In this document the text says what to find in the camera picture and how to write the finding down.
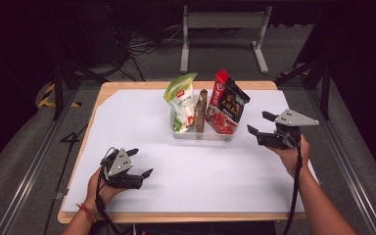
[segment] dark background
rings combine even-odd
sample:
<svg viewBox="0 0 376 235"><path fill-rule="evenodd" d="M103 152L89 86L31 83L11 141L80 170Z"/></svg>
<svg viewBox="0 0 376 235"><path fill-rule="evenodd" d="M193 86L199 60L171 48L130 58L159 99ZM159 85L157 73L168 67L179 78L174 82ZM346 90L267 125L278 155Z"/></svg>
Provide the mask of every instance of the dark background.
<svg viewBox="0 0 376 235"><path fill-rule="evenodd" d="M348 20L353 9L356 14ZM182 7L117 10L122 13L117 30L123 43L130 29L160 41L162 29L181 24ZM332 77L376 160L376 4L343 5L322 15L320 8L313 6L277 6L272 10L270 26L318 21L297 63L321 57L337 29L344 26L344 36L330 58ZM42 23L50 30L43 31ZM31 8L27 2L0 1L0 152L36 113L36 94L51 80L57 58L67 58L85 68L124 60L126 55L116 46L118 38L112 33L112 23L103 6L67 6L49 12ZM48 35L54 40L52 45Z"/></svg>

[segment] red package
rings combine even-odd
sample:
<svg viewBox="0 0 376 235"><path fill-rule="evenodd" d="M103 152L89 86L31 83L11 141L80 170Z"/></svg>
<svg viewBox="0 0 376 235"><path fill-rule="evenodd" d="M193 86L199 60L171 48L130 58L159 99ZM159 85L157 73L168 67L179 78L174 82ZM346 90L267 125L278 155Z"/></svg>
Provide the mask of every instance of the red package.
<svg viewBox="0 0 376 235"><path fill-rule="evenodd" d="M206 120L220 134L234 134L250 97L238 87L225 71L215 75Z"/></svg>

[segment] human arm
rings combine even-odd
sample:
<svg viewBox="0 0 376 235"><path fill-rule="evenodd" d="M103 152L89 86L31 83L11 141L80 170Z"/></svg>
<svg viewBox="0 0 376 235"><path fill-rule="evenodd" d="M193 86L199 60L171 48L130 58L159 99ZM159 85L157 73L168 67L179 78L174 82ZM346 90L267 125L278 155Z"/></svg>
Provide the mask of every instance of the human arm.
<svg viewBox="0 0 376 235"><path fill-rule="evenodd" d="M99 178L100 170L101 169L98 168L96 172L94 172L93 175L90 177L88 181L88 186L87 186L87 195L83 202L84 206L88 208L90 214L96 217L99 214L97 207L96 207L96 188L97 188L97 181ZM100 185L104 185L104 184L105 184L105 180L102 178ZM102 198L103 203L107 205L116 194L124 190L126 189L117 189L117 188L113 188L108 185L105 185L100 189L99 195ZM79 210L75 214L75 216L72 218L72 220L70 221L66 229L63 231L63 235L89 234L92 225L93 225L93 221L87 216L86 211Z"/></svg>
<svg viewBox="0 0 376 235"><path fill-rule="evenodd" d="M302 135L301 154L303 166L299 177L299 192L305 207L306 219L311 234L355 234L353 228L343 218L311 174L307 163L309 144ZM268 148L279 155L283 165L292 177L295 176L298 150Z"/></svg>

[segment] red bracelet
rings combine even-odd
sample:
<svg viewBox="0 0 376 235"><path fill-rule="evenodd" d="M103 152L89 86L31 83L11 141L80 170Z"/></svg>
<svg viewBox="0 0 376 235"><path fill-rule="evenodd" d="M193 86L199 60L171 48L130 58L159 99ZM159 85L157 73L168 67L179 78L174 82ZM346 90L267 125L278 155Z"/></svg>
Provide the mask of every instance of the red bracelet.
<svg viewBox="0 0 376 235"><path fill-rule="evenodd" d="M96 217L90 212L90 210L89 210L84 204L81 204L81 205L76 204L76 205L79 207L80 210L85 211L85 213L87 214L87 217L90 218L91 221L92 221L93 223L95 223L95 222L97 222L97 221L99 220L99 219L97 219L97 218L96 218Z"/></svg>

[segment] human hand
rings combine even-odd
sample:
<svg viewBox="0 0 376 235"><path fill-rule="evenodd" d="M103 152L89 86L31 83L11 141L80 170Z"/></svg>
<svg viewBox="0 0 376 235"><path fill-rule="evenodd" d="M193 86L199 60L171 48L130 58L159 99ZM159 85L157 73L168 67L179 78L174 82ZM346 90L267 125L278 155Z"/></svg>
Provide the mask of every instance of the human hand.
<svg viewBox="0 0 376 235"><path fill-rule="evenodd" d="M280 160L282 161L282 164L286 167L286 170L288 171L288 173L292 177L295 177L295 169L296 169L297 156L298 156L297 147L293 149L286 149L286 150L275 149L271 147L267 147L267 149L276 153L280 157ZM301 135L301 155L303 158L302 169L307 169L307 162L309 160L309 143L306 141L303 135Z"/></svg>
<svg viewBox="0 0 376 235"><path fill-rule="evenodd" d="M97 210L96 206L96 189L97 189L97 181L99 180L99 173L101 168L99 167L96 172L91 175L88 186L87 186L87 196L84 200L84 205L92 211L93 214L98 214L99 211ZM101 178L100 181L100 192L99 195L101 199L103 200L103 203L105 206L113 199L115 195L118 193L121 193L127 189L121 189L121 188L113 188L109 185L105 185L106 181Z"/></svg>

